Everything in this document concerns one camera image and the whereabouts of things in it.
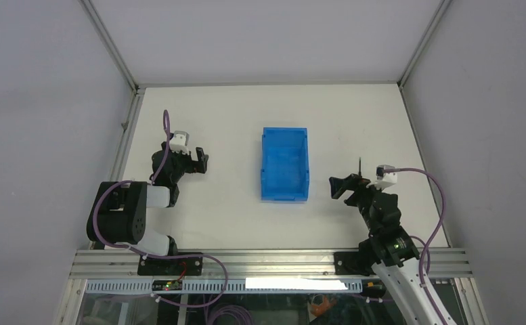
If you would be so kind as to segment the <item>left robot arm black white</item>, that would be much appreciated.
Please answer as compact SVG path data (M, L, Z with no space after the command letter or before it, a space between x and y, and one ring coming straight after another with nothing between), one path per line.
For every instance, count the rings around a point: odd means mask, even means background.
M180 179L185 174L207 172L209 156L195 148L196 159L186 146L170 148L161 143L153 153L147 181L105 181L100 184L86 225L91 241L112 248L125 248L146 258L163 275L179 267L178 248L172 236L158 233L148 225L147 210L173 208L179 198Z

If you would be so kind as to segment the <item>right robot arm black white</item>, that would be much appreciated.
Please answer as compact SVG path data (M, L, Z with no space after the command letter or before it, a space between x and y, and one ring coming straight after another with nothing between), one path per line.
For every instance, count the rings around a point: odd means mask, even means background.
M330 177L329 184L333 199L351 192L344 203L359 211L368 229L357 250L333 254L335 273L377 276L408 324L454 324L424 268L426 252L401 225L398 196L360 174Z

